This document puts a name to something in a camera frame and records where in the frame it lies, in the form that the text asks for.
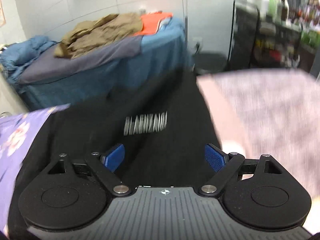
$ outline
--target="black garment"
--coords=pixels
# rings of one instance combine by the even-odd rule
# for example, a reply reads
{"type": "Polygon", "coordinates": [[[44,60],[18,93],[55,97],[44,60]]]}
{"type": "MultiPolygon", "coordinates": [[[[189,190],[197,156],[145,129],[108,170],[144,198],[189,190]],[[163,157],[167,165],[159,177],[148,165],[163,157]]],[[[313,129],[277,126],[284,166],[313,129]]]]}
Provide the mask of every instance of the black garment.
{"type": "Polygon", "coordinates": [[[115,174],[131,187],[199,188],[214,175],[204,158],[207,143],[219,146],[210,114],[193,73],[181,70],[154,78],[131,92],[112,91],[49,117],[18,174],[9,212],[9,233],[22,239],[26,225],[18,198],[36,175],[60,153],[78,159],[124,144],[125,158],[115,174]],[[124,135],[126,117],[167,114],[158,132],[124,135]]]}

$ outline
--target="gray ribbed plate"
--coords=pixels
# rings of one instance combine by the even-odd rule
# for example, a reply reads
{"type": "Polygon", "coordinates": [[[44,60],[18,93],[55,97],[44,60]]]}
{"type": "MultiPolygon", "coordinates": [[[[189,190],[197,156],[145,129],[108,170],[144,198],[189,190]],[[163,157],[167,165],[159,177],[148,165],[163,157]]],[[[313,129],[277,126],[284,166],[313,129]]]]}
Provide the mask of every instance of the gray ribbed plate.
{"type": "Polygon", "coordinates": [[[114,199],[94,223],[69,232],[29,228],[42,240],[306,240],[302,227],[282,232],[262,232],[230,218],[219,201],[197,195],[193,188],[139,187],[134,195],[114,199]]]}

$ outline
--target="orange garment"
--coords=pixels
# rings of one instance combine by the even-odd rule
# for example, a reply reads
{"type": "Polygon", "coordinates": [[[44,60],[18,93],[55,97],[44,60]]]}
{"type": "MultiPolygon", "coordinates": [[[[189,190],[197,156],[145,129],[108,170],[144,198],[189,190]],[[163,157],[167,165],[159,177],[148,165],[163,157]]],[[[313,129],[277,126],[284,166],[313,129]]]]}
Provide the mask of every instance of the orange garment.
{"type": "Polygon", "coordinates": [[[142,31],[135,33],[134,36],[156,34],[159,29],[160,22],[163,19],[172,17],[172,16],[173,16],[172,13],[164,13],[164,12],[156,12],[156,13],[141,15],[143,28],[142,28],[142,31]]]}

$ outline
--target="tiled wall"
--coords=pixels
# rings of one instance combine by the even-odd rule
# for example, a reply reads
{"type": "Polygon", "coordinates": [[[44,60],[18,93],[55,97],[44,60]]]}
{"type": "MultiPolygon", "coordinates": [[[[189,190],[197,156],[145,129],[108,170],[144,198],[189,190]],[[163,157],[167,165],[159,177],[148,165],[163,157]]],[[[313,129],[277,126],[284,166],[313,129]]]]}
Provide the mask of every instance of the tiled wall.
{"type": "Polygon", "coordinates": [[[184,19],[188,15],[188,42],[203,39],[204,51],[228,52],[233,0],[16,0],[27,38],[46,34],[59,41],[78,22],[95,20],[109,13],[172,11],[184,19]]]}
{"type": "Polygon", "coordinates": [[[5,25],[0,27],[0,44],[11,44],[26,39],[15,0],[1,0],[6,20],[5,25]]]}

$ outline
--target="purple fabric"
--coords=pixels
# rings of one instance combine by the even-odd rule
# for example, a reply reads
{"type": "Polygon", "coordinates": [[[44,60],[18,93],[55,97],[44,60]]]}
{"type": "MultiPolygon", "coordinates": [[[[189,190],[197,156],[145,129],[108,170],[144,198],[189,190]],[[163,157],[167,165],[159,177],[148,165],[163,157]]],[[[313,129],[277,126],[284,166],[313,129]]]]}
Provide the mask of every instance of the purple fabric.
{"type": "Polygon", "coordinates": [[[21,163],[51,113],[68,105],[0,119],[0,231],[7,224],[10,202],[21,163]]]}
{"type": "Polygon", "coordinates": [[[141,40],[142,36],[128,37],[75,59],[54,57],[56,45],[52,46],[21,74],[20,84],[29,84],[54,77],[67,77],[101,66],[114,59],[134,57],[141,53],[141,40]]]}

